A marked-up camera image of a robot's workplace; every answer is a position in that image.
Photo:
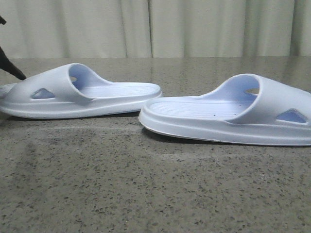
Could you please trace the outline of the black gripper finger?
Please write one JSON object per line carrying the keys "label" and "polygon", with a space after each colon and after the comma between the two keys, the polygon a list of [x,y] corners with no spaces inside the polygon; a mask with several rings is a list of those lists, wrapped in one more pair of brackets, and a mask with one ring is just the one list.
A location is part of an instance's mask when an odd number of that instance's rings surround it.
{"label": "black gripper finger", "polygon": [[6,24],[6,20],[0,16],[0,24],[5,25]]}
{"label": "black gripper finger", "polygon": [[22,73],[21,70],[19,70],[6,56],[3,49],[0,48],[0,68],[19,80],[25,80],[26,76]]}

